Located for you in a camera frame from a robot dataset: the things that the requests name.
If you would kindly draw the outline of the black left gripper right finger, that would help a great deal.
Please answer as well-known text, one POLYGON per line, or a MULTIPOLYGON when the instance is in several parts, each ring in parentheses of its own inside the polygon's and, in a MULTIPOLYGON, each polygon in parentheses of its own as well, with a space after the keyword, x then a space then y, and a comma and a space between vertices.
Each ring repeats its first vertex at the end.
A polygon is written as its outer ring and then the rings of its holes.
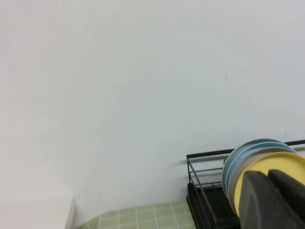
POLYGON ((278 169, 271 169, 268 177, 293 213, 305 222, 305 186, 278 169))

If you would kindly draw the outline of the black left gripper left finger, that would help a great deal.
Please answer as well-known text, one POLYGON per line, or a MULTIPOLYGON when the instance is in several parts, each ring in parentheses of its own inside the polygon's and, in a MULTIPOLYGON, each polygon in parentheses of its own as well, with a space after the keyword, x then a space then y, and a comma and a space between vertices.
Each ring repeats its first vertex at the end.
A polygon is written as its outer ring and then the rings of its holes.
POLYGON ((305 223, 285 203, 277 188, 258 171, 244 173, 239 220, 242 229, 303 229, 305 223))

